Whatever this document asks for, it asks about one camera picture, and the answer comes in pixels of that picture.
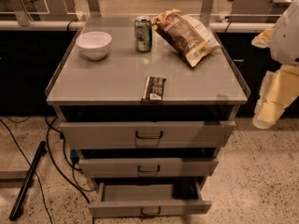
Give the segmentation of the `white and yellow gripper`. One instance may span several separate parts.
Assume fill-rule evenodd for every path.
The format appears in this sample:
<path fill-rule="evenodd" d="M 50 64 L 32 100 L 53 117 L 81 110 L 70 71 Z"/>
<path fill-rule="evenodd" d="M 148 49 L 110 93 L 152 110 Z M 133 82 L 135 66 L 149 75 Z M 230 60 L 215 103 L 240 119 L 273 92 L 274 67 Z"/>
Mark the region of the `white and yellow gripper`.
<path fill-rule="evenodd" d="M 256 128 L 274 126 L 299 97 L 299 67 L 283 64 L 276 72 L 267 71 L 260 89 L 252 123 Z"/>

